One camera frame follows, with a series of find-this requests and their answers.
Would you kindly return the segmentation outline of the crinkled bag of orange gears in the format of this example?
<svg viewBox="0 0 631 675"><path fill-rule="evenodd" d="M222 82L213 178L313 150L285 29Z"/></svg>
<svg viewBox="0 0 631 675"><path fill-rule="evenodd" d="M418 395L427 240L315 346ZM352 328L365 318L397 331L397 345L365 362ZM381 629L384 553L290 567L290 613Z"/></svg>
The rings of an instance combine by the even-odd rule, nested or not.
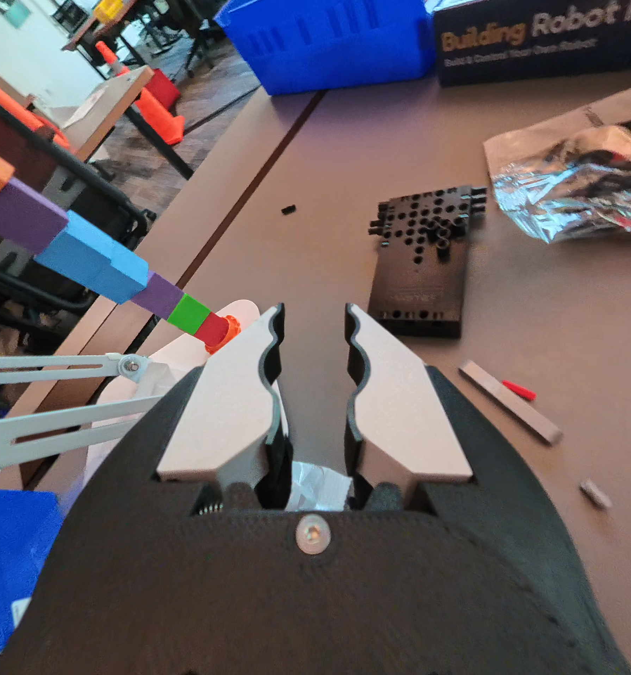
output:
<svg viewBox="0 0 631 675"><path fill-rule="evenodd" d="M327 467L292 463L292 483L287 512L342 512L351 491L352 478Z"/></svg>

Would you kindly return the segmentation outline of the dark blue printed cardboard box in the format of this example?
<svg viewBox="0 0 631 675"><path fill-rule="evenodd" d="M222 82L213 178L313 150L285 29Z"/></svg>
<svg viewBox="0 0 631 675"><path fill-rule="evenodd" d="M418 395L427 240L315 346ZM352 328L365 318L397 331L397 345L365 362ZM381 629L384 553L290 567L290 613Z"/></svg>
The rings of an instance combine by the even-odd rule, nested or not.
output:
<svg viewBox="0 0 631 675"><path fill-rule="evenodd" d="M438 1L440 84L631 70L631 1Z"/></svg>

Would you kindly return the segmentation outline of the long grey beam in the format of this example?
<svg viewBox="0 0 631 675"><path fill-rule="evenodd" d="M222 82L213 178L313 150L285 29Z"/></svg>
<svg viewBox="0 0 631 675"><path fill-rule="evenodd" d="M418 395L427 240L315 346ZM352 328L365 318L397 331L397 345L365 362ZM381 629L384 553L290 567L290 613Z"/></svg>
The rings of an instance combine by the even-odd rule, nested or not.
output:
<svg viewBox="0 0 631 675"><path fill-rule="evenodd" d="M458 371L547 445L562 439L562 431L554 423L472 360L460 365Z"/></svg>

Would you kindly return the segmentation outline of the shiny bag of black parts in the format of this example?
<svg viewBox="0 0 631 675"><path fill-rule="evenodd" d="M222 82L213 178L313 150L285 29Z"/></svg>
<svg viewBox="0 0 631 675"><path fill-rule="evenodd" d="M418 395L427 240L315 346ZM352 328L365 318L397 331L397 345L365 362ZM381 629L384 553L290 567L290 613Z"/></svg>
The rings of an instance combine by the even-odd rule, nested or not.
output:
<svg viewBox="0 0 631 675"><path fill-rule="evenodd" d="M631 236L631 88L483 147L499 207L531 238Z"/></svg>

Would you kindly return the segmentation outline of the red foam block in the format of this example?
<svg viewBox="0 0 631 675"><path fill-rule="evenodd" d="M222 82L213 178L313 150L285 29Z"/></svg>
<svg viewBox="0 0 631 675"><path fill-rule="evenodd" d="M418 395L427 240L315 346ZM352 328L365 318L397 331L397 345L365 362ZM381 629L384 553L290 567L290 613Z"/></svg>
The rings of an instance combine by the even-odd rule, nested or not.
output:
<svg viewBox="0 0 631 675"><path fill-rule="evenodd" d="M228 330L228 319L210 312L193 336L205 345L215 347L226 338Z"/></svg>

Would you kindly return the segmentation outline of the black perforated plastic box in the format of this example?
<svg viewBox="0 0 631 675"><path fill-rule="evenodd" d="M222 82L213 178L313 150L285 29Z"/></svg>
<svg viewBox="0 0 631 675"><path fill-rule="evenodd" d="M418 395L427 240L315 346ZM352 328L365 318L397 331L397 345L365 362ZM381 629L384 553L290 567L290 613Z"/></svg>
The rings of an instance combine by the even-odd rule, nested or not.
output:
<svg viewBox="0 0 631 675"><path fill-rule="evenodd" d="M397 336L459 340L471 230L486 213L488 188L470 184L378 203L368 233L379 238L368 314ZM451 256L440 263L426 240L433 218L452 222Z"/></svg>

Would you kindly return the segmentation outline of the red bag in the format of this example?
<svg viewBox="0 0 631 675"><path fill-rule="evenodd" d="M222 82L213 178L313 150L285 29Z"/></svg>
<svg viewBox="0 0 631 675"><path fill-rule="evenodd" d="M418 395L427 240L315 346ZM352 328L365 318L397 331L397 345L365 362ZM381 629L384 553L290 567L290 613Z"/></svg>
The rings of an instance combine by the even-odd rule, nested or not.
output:
<svg viewBox="0 0 631 675"><path fill-rule="evenodd" d="M148 90L160 105L169 111L175 108L176 103L181 98L180 90L159 68L153 69L153 76L145 85L145 89Z"/></svg>

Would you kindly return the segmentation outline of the small grey bushing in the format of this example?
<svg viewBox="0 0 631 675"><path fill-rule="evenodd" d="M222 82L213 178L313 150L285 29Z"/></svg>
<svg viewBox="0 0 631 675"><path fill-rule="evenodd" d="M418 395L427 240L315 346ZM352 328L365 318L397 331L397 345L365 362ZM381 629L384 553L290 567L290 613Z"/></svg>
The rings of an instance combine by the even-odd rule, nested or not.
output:
<svg viewBox="0 0 631 675"><path fill-rule="evenodd" d="M585 479L579 484L581 493L598 510L607 511L613 507L613 502L596 483L591 479Z"/></svg>

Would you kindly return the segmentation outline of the blue plastic bin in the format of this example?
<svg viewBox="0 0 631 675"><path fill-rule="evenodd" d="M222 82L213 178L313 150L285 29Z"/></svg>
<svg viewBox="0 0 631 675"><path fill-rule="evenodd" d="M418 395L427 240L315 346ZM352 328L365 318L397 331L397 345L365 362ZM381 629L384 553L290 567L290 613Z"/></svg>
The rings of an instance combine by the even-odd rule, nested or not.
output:
<svg viewBox="0 0 631 675"><path fill-rule="evenodd" d="M214 20L271 97L415 80L436 61L424 1L227 1Z"/></svg>

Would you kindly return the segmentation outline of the orange plastic gear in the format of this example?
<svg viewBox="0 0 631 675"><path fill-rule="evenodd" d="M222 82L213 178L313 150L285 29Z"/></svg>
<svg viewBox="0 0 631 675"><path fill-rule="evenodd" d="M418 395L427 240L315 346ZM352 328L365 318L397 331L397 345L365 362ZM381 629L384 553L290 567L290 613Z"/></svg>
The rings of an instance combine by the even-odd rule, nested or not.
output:
<svg viewBox="0 0 631 675"><path fill-rule="evenodd" d="M235 316L227 315L225 319L227 320L227 333L216 345L206 344L206 351L209 355L217 353L241 332L241 324Z"/></svg>

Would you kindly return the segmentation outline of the green foam block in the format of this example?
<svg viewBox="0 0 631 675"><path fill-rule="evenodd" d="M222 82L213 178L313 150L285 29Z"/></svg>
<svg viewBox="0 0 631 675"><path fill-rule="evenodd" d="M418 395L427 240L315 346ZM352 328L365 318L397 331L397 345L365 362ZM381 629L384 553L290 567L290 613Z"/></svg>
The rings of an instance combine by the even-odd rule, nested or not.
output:
<svg viewBox="0 0 631 675"><path fill-rule="evenodd" d="M167 317L167 322L186 334L194 335L210 313L210 308L184 293Z"/></svg>

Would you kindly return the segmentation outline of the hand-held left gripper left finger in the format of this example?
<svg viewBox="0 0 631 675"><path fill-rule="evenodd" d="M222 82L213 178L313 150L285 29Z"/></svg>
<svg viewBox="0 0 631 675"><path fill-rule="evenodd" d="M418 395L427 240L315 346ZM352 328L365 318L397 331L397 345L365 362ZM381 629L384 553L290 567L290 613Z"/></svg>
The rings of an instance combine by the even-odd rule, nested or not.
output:
<svg viewBox="0 0 631 675"><path fill-rule="evenodd" d="M284 338L278 303L209 357L157 466L160 480L220 492L243 483L264 508L285 508L293 448L278 387Z"/></svg>

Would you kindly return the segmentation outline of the black mesh office chair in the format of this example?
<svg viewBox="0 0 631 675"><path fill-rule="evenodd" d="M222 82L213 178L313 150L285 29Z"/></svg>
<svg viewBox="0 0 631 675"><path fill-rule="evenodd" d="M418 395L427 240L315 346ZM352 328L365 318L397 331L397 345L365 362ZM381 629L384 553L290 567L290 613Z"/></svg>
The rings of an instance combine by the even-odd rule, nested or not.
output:
<svg viewBox="0 0 631 675"><path fill-rule="evenodd" d="M54 141L54 132L30 130L0 105L0 157L15 168L15 177L71 209L130 250L148 233L155 213L139 210L124 193L89 164ZM76 319L92 306L97 294L33 261L33 254L0 237L0 307L13 300L25 311L24 323L35 314L67 313Z"/></svg>

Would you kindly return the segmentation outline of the blue foam block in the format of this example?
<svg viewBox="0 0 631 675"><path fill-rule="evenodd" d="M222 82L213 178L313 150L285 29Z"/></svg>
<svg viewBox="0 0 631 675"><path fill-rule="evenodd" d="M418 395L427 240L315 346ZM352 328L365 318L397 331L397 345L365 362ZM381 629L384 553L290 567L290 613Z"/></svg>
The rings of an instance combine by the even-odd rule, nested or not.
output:
<svg viewBox="0 0 631 675"><path fill-rule="evenodd" d="M74 211L67 225L33 261L102 295L98 281L109 268L117 242Z"/></svg>
<svg viewBox="0 0 631 675"><path fill-rule="evenodd" d="M123 304L145 290L148 275L148 263L119 246L113 250L108 266L99 275L95 291L117 304Z"/></svg>

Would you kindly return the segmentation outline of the long background desk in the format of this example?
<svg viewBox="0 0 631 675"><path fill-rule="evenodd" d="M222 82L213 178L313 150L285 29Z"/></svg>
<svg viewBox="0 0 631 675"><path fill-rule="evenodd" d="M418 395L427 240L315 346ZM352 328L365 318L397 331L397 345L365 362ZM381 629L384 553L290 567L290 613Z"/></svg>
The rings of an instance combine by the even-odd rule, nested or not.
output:
<svg viewBox="0 0 631 675"><path fill-rule="evenodd" d="M106 87L104 96L83 120L70 128L63 129L63 132L69 141L71 152L81 161L87 162L111 135L119 119L125 117L181 177L189 180L193 176L194 170L178 155L173 147L168 146L148 125L135 105L142 88L152 77L148 68L148 66L142 66L128 74L111 78L99 84L96 88ZM34 103L34 106L48 121L58 127L76 109L73 107L47 109L38 106L37 103Z"/></svg>

